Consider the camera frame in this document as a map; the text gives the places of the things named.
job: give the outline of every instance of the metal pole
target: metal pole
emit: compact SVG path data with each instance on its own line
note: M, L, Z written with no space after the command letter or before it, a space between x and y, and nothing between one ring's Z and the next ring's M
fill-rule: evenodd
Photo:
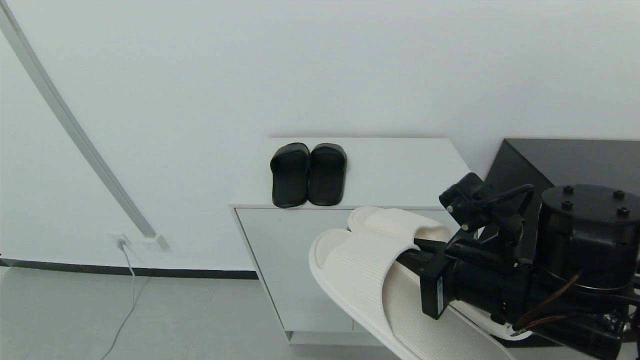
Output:
M24 36L5 0L0 0L0 8L2 8L2 12L0 13L0 29L2 29L2 32L18 56L22 66L27 70L29 77L38 88L40 95L45 99L51 111L53 111L54 115L58 118L62 127L65 128L65 131L69 137L71 137L71 140L73 140L78 150L80 150L80 153L82 153L89 165L91 165L93 171L95 171L100 180L102 180L104 186L109 189L131 221L136 224L142 235L146 238L153 238L156 235L153 227L151 227L147 219L140 213L138 207L136 207L133 200L127 195L127 192L104 162L104 159L102 159L98 150L93 146L80 124L78 124L76 117L53 85L44 67L42 67L38 56L36 56L29 41Z

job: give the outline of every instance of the black slipper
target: black slipper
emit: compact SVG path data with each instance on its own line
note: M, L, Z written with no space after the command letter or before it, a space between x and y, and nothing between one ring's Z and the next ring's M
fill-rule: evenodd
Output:
M309 149L294 142L276 151L271 159L271 200L279 208L292 208L307 201Z
M309 156L309 201L331 206L342 200L347 172L347 154L340 145L321 143Z

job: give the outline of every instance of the slide sandal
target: slide sandal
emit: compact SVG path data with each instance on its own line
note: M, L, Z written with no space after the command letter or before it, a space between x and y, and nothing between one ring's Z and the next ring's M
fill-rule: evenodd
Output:
M413 243L414 238L448 242L451 232L439 222L401 209L383 209L374 206L362 206L354 209L347 219L349 230L375 231L393 238ZM513 331L509 324L500 325L491 320L491 314L480 310L466 302L454 300L450 305L466 318L483 328L486 332L508 341L528 338L532 332L523 332L511 336Z
M271 200L279 208L292 208L307 201L309 149L294 142L279 148L271 159Z
M445 310L422 314L418 277L396 257L413 244L363 230L332 229L309 251L309 267L325 293L402 360L514 360L472 322Z
M342 200L347 171L347 154L340 145L321 143L309 156L309 201L332 206Z

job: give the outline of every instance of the power cord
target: power cord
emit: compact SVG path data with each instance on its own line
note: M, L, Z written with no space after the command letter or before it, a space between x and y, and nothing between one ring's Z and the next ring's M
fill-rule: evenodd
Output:
M129 317L131 316L131 313L133 313L133 309L136 307L136 288L135 288L136 274L133 272L133 268L131 267L131 262L129 262L129 256L127 255L127 252L124 250L125 244L126 242L124 240L118 240L118 249L122 250L124 257L127 259L127 265L129 265L129 271L131 272L131 310L129 310L129 314L127 314L127 317L125 317L122 324L120 324L120 327L118 328L118 332L116 332L116 336L113 338L113 342L111 343L111 347L109 347L109 350L107 350L106 354L104 354L101 360L105 360L105 358L107 358L107 355L109 355L109 353L113 350L113 347L116 345L116 340L118 340L118 335L120 335L120 331L122 330L124 323L127 322L127 319L129 319Z

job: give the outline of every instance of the gray floor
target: gray floor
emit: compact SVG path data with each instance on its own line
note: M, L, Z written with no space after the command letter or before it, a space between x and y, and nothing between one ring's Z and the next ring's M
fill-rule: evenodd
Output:
M0 268L0 359L100 359L131 303L130 277ZM138 278L114 359L397 360L382 347L289 346L257 281ZM634 359L625 346L620 359ZM518 359L587 359L520 349Z

